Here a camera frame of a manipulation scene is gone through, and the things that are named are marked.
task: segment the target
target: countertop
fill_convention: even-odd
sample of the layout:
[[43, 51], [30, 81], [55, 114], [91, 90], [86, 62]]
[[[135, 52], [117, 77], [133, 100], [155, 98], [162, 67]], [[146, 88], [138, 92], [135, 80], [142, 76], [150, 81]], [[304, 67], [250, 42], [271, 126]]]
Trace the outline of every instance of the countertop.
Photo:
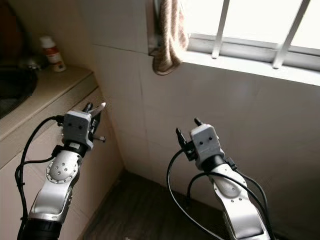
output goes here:
[[32, 96], [0, 119], [0, 169], [23, 149], [42, 120], [64, 114], [98, 86], [93, 72], [80, 67], [63, 72], [48, 68], [37, 76]]

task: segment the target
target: towel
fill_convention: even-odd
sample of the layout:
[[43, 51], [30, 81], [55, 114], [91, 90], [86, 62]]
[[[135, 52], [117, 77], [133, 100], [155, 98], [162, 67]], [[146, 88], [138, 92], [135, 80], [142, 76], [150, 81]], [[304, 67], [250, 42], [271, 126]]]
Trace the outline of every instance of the towel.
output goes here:
[[159, 21], [162, 43], [152, 67], [156, 74], [167, 75], [182, 63], [182, 53], [189, 44], [181, 0], [162, 0]]

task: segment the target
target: sink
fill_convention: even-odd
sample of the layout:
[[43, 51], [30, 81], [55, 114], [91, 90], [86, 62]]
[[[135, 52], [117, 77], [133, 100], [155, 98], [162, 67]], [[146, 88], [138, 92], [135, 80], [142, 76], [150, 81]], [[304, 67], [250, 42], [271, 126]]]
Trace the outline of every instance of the sink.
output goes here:
[[34, 70], [0, 67], [0, 119], [31, 96], [36, 85]]

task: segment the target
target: bottle cap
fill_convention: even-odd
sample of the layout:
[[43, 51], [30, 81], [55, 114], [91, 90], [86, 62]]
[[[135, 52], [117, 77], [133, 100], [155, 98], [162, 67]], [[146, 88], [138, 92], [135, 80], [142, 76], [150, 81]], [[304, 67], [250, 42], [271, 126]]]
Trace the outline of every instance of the bottle cap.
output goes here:
[[56, 43], [52, 40], [50, 36], [42, 36], [40, 37], [41, 47], [44, 49], [53, 48], [56, 46]]

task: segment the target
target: window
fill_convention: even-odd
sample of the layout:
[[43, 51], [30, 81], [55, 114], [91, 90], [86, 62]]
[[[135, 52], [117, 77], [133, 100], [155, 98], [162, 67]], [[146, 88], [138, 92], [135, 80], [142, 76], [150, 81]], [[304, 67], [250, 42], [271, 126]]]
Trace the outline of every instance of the window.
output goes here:
[[181, 1], [188, 50], [320, 71], [320, 0]]

